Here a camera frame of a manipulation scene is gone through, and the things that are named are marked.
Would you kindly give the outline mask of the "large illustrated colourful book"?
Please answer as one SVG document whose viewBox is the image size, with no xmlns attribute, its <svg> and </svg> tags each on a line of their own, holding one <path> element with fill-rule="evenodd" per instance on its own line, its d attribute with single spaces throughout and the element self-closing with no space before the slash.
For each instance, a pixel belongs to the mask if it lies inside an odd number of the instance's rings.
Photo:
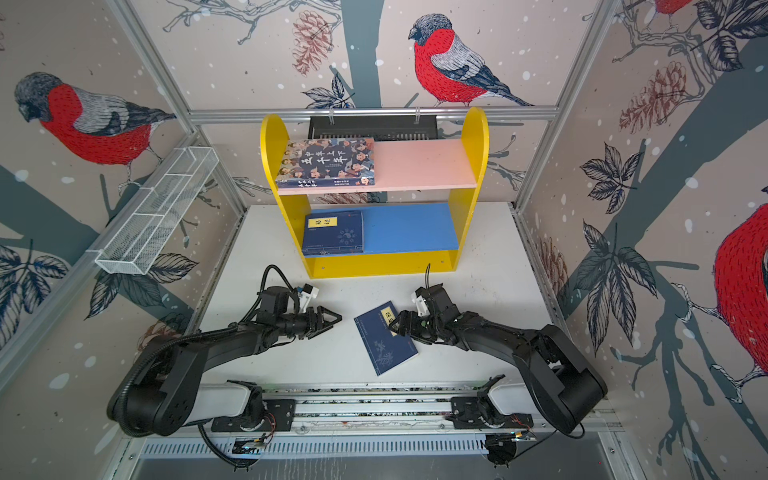
<svg viewBox="0 0 768 480">
<path fill-rule="evenodd" d="M 275 182 L 282 189 L 373 186 L 374 139 L 332 138 L 289 142 Z"/>
</svg>

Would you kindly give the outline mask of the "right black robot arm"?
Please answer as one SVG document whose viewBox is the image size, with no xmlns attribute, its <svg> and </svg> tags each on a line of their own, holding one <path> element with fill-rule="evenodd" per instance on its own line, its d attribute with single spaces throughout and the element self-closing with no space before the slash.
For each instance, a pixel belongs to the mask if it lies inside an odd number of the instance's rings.
<svg viewBox="0 0 768 480">
<path fill-rule="evenodd" d="M 441 284 L 420 287 L 415 311 L 401 311 L 387 322 L 400 336 L 425 345 L 448 345 L 480 352 L 514 366 L 533 405 L 554 429 L 569 434 L 607 395 L 592 364 L 559 327 L 517 328 L 460 311 Z"/>
</svg>

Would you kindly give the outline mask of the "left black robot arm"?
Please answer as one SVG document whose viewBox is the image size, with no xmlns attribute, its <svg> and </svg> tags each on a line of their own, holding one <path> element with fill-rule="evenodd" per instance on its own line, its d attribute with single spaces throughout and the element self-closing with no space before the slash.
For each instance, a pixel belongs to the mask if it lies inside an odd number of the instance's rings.
<svg viewBox="0 0 768 480">
<path fill-rule="evenodd" d="M 290 287 L 268 287 L 241 321 L 226 328 L 152 339 L 111 397 L 108 418 L 132 437 L 169 436 L 216 418 L 259 425 L 265 416 L 260 387 L 246 381 L 204 384 L 202 377 L 275 348 L 283 337 L 312 339 L 342 320 L 324 307 L 310 307 L 311 299 Z"/>
</svg>

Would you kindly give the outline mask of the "blue book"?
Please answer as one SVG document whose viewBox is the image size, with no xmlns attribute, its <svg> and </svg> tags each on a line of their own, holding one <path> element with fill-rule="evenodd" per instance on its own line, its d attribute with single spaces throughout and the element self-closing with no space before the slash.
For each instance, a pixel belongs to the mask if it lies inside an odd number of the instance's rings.
<svg viewBox="0 0 768 480">
<path fill-rule="evenodd" d="M 397 309 L 391 301 L 354 318 L 355 325 L 377 376 L 418 355 L 414 342 L 389 329 Z"/>
<path fill-rule="evenodd" d="M 305 257 L 360 254 L 364 251 L 363 225 L 360 210 L 309 214 L 305 218 L 302 254 Z"/>
</svg>

